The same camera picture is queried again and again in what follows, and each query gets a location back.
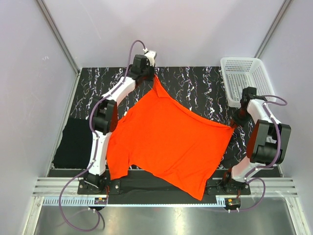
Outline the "orange t-shirt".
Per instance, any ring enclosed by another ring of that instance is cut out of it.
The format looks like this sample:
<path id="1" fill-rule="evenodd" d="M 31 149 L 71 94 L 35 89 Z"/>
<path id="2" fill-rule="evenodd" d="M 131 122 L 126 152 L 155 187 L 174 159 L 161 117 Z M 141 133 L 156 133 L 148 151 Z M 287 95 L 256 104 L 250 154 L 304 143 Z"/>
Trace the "orange t-shirt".
<path id="1" fill-rule="evenodd" d="M 132 165 L 203 199 L 233 128 L 203 118 L 170 97 L 160 80 L 118 122 L 107 150 L 112 179 Z"/>

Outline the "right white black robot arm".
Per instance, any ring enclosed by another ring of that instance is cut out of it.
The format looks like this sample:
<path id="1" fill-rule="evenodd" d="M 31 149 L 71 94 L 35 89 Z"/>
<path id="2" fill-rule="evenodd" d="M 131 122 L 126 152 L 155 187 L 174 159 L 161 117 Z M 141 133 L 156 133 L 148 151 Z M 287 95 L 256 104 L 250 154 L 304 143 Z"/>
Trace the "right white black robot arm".
<path id="1" fill-rule="evenodd" d="M 248 187 L 262 169 L 281 164 L 285 158 L 291 127 L 281 123 L 269 104 L 287 106 L 287 101 L 276 95 L 257 95 L 257 89 L 243 89 L 240 108 L 231 119 L 231 127 L 244 126 L 254 121 L 254 129 L 246 147 L 246 156 L 224 174 L 221 188 L 227 194 L 238 193 Z"/>

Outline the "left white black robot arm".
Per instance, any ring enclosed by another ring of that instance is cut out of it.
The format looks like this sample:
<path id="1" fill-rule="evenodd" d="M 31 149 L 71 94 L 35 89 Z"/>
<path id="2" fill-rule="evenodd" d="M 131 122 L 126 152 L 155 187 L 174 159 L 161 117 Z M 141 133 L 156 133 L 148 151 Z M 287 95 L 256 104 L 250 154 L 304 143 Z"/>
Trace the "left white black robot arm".
<path id="1" fill-rule="evenodd" d="M 103 174 L 106 171 L 108 143 L 118 124 L 118 105 L 143 81 L 152 81 L 155 73 L 157 53 L 149 50 L 136 55 L 126 74 L 105 94 L 96 99 L 89 117 L 92 132 L 92 147 L 84 182 L 92 192 L 100 194 L 105 190 Z"/>

